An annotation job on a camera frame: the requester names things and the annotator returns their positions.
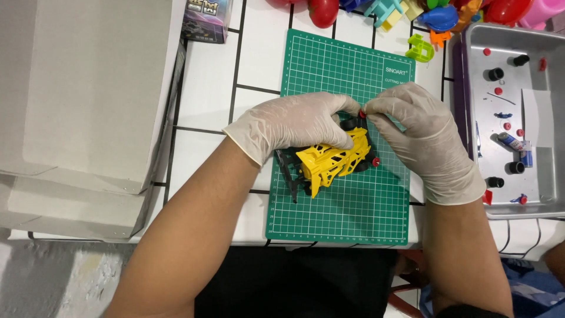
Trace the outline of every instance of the latex glove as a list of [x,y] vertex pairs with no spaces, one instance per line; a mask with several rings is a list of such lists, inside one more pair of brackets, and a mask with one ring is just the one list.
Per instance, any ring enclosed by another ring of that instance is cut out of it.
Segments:
[[[486,189],[479,167],[468,157],[448,106],[415,83],[380,93],[363,111],[398,158],[424,181],[425,195],[440,205],[480,198]],[[385,114],[396,118],[400,129]]]
[[286,96],[251,108],[223,132],[260,166],[275,149],[315,144],[351,149],[353,139],[337,124],[339,110],[357,116],[361,107],[347,95]]

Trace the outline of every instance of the black pants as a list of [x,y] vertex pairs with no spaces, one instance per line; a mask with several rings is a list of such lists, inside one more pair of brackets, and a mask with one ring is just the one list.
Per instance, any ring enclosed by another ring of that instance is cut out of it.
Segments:
[[196,317],[382,317],[395,250],[231,247]]

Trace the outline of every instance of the orange toy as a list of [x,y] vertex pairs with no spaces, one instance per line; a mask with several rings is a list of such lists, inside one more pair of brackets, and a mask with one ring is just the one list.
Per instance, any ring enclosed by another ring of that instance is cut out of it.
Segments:
[[437,44],[440,48],[444,47],[444,41],[451,38],[451,31],[436,33],[434,30],[429,31],[429,41],[432,44]]
[[471,18],[479,11],[483,0],[471,0],[459,10],[459,21],[451,29],[453,32],[461,32],[471,22]]

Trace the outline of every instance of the product box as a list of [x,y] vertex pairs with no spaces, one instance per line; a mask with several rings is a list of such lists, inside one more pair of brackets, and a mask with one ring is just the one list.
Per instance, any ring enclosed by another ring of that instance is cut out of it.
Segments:
[[232,6],[232,0],[188,0],[182,36],[192,41],[225,43]]
[[97,239],[140,229],[184,8],[0,2],[0,226]]

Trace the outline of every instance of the white tiled table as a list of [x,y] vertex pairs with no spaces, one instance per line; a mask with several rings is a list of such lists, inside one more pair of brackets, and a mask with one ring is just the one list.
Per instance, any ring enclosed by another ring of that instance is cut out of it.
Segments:
[[[175,110],[177,121],[167,127],[156,186],[147,225],[163,203],[206,160],[223,140],[221,129],[245,110],[280,95],[283,51],[289,27],[334,37],[341,41],[375,48],[399,55],[408,50],[408,38],[419,33],[429,39],[422,25],[404,16],[389,32],[374,30],[373,18],[340,10],[333,28],[319,29],[308,16],[305,2],[273,8],[265,0],[234,0],[230,32],[225,45],[188,42],[181,101]],[[453,73],[450,50],[439,49],[429,63],[416,64],[416,82],[437,98],[452,105]],[[265,164],[245,201],[233,236],[233,245],[289,247],[351,247],[353,244],[267,240],[264,237],[272,158]],[[425,213],[422,181],[411,175],[408,245],[421,247]],[[552,246],[565,239],[565,222],[555,220],[490,221],[502,256],[538,260]],[[137,243],[140,231],[128,242]],[[77,239],[42,233],[12,231],[11,239]]]

